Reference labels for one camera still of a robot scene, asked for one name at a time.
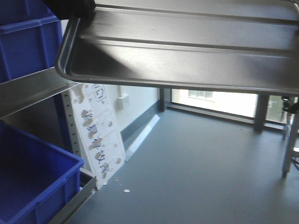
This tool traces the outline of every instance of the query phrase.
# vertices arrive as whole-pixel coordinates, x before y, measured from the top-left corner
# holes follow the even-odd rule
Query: baseboard
[[[159,113],[160,100],[155,102],[149,109],[142,115],[136,118],[130,125],[121,131],[121,137],[125,150],[135,141],[138,135],[142,132],[148,122],[155,114]]]
[[[143,143],[143,141],[146,139],[148,134],[151,132],[153,127],[156,125],[156,123],[159,121],[159,116],[154,115],[153,118],[149,121],[149,123],[146,125],[146,127],[141,131],[140,135],[135,139],[135,141],[130,145],[130,147],[126,151],[126,161],[129,161],[132,155],[136,152],[136,150],[139,148],[139,146]]]
[[[213,112],[210,110],[204,110],[201,108],[194,108],[194,107],[188,107],[188,106],[183,106],[183,105],[171,104],[170,106],[168,106],[168,109],[197,114],[197,115],[201,115],[201,116],[210,117],[213,119],[232,121],[232,122],[236,122],[236,123],[243,123],[243,124],[247,124],[247,125],[253,125],[253,123],[254,123],[253,119],[246,118],[243,116],[234,116],[234,115],[230,115],[228,113]]]

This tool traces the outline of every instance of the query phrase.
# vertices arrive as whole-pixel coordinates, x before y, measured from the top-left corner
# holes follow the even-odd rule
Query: blue plastic bin
[[[0,122],[0,224],[48,223],[79,192],[83,160]]]
[[[0,26],[51,15],[42,0],[0,0]]]
[[[0,26],[0,83],[53,67],[61,41],[55,16]]]

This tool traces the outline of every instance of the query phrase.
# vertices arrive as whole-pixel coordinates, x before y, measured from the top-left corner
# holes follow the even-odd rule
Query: metal shelf
[[[183,11],[161,2],[98,5],[93,18],[70,20],[58,73],[76,82],[299,95],[290,2],[188,0]]]
[[[0,84],[0,118],[61,93],[77,83],[59,76],[54,68]]]
[[[81,168],[80,170],[81,187],[83,187],[71,200],[67,203],[48,224],[64,224],[74,215],[78,209],[93,195],[96,189],[96,176]]]

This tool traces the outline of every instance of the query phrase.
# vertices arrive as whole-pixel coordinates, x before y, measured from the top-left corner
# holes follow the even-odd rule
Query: metal tray
[[[57,72],[76,82],[299,95],[291,3],[189,0],[179,11],[151,2],[97,5],[92,19],[69,20]]]

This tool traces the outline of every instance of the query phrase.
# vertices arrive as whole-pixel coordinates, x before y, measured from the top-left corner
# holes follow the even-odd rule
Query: gray vinyl floor
[[[281,134],[171,110],[159,116],[68,224],[299,223],[299,171],[281,178]]]

